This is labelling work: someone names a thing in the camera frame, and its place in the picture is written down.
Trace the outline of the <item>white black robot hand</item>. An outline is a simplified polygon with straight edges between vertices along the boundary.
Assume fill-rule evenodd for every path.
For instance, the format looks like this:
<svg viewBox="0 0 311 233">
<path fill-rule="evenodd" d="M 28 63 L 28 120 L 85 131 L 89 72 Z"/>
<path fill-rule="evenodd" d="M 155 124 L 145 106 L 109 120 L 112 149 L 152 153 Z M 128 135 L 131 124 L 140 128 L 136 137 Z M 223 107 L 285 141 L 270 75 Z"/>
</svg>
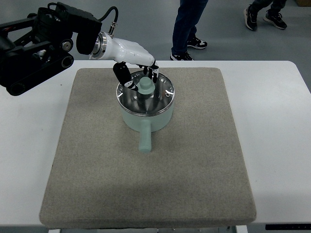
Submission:
<svg viewBox="0 0 311 233">
<path fill-rule="evenodd" d="M 101 48 L 103 60 L 114 60 L 113 71 L 120 84 L 131 90 L 138 90 L 138 87 L 134 84 L 131 73 L 126 66 L 126 63 L 143 67 L 144 74 L 148 74 L 148 77 L 156 83 L 158 80 L 159 67 L 155 58 L 141 45 L 136 42 L 112 38 L 107 33 L 103 33 L 103 45 Z"/>
</svg>

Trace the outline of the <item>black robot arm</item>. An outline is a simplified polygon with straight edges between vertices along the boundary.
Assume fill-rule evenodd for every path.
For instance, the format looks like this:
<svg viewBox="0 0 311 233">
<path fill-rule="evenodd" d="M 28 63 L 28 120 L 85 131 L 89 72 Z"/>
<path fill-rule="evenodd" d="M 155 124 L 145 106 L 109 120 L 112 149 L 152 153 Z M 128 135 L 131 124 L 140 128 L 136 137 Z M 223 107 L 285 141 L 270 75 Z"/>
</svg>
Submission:
<svg viewBox="0 0 311 233">
<path fill-rule="evenodd" d="M 93 51 L 103 18 L 61 2 L 0 26 L 0 84 L 21 95 L 72 66 L 70 51 Z"/>
</svg>

